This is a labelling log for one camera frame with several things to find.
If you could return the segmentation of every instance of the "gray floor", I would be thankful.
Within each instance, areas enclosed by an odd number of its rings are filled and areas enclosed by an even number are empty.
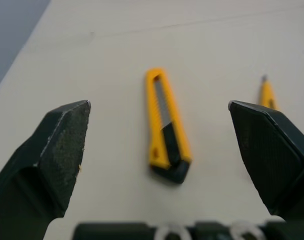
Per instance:
[[[50,0],[0,1],[0,83]]]
[[[194,162],[169,187],[147,171],[145,73],[163,67]],[[262,223],[229,100],[255,103],[268,74],[304,133],[304,0],[53,0],[0,85],[0,170],[46,111],[89,99],[82,172],[45,240],[84,221]]]

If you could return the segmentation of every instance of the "tabletop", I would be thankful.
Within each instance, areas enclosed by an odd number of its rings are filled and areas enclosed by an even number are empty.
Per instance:
[[[180,186],[148,168],[145,76],[166,70],[194,161]],[[46,112],[90,100],[82,172],[64,218],[80,222],[272,217],[243,165],[228,103],[257,103],[267,74],[304,133],[304,0],[52,0],[0,85],[0,170]]]

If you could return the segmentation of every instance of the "yellow utility knife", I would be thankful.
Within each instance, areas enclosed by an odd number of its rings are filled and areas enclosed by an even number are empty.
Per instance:
[[[151,142],[149,165],[160,176],[181,184],[192,155],[166,72],[153,68],[146,76]]]
[[[261,93],[260,93],[260,105],[274,109],[279,110],[276,98],[272,89],[271,83],[268,81],[267,76],[263,76],[262,78],[262,86],[261,86]]]

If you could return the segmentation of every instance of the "white table surface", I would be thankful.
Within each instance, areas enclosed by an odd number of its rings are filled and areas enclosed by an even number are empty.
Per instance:
[[[194,155],[179,187],[148,173],[153,67],[169,75]],[[82,172],[45,240],[88,221],[262,223],[272,217],[228,102],[256,103],[264,74],[304,133],[304,0],[52,0],[0,85],[0,170],[47,111],[87,99]]]

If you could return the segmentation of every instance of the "box cutter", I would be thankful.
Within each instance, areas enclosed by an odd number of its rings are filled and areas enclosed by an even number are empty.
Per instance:
[[[158,175],[183,183],[192,155],[165,71],[154,68],[146,76],[151,142],[149,165]]]

